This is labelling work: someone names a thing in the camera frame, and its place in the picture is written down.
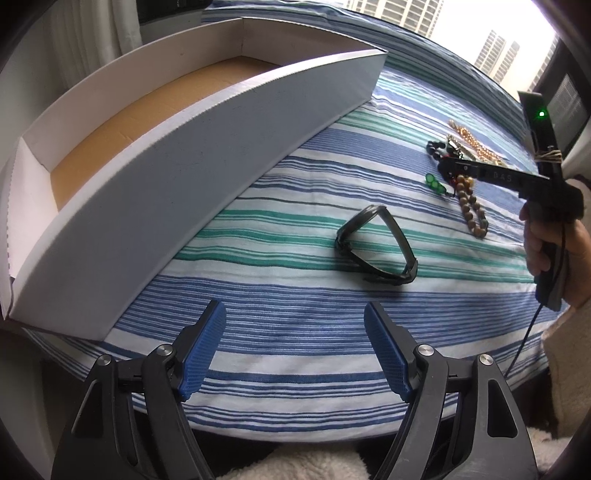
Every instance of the white cardboard box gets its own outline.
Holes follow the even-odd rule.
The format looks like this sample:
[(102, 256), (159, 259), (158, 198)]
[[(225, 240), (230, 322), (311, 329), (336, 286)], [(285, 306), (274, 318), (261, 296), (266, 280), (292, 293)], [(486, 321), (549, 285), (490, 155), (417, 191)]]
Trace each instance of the white cardboard box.
[[(3, 317), (103, 339), (215, 214), (371, 97), (385, 55), (318, 28), (243, 18), (149, 43), (82, 80), (25, 132), (0, 174)], [(51, 172), (97, 127), (162, 85), (238, 56), (279, 67), (152, 128), (58, 210)]]

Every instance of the metal pivot screw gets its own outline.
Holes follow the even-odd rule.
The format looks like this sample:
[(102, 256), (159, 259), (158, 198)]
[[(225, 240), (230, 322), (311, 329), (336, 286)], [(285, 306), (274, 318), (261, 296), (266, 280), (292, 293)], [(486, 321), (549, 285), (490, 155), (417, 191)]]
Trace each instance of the metal pivot screw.
[(173, 353), (173, 346), (169, 343), (164, 343), (156, 349), (156, 353), (160, 356), (169, 356)]
[(435, 352), (431, 345), (419, 345), (417, 350), (422, 356), (431, 356)]
[(495, 361), (488, 353), (483, 353), (481, 356), (478, 357), (482, 365), (492, 365)]
[(96, 364), (99, 365), (100, 367), (104, 367), (105, 365), (109, 365), (111, 362), (111, 356), (104, 354), (101, 355), (100, 357), (98, 357), (96, 359)]

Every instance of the sky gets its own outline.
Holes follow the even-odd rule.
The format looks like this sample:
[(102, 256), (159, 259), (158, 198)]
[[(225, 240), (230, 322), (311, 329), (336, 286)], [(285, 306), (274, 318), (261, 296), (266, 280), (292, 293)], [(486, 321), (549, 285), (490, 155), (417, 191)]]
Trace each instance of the sky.
[(431, 40), (474, 63), (491, 30), (519, 44), (501, 86), (517, 97), (544, 62), (554, 30), (531, 0), (444, 0)]

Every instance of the cardboard bottom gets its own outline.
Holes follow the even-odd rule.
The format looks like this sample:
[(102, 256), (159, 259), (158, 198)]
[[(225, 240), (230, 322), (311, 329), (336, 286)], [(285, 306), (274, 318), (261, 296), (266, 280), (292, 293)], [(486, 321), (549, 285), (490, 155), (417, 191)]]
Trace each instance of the cardboard bottom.
[(265, 61), (235, 57), (179, 77), (128, 105), (74, 147), (51, 172), (58, 210), (109, 160), (158, 124), (199, 100), (274, 68), (277, 65)]

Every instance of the open box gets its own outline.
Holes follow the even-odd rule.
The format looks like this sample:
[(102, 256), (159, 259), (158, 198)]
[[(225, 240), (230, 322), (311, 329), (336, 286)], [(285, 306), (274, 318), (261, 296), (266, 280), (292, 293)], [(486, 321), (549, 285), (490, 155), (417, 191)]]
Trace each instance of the open box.
[(241, 18), (149, 43), (82, 80), (2, 171), (3, 317), (103, 339), (215, 214), (371, 97), (385, 55)]

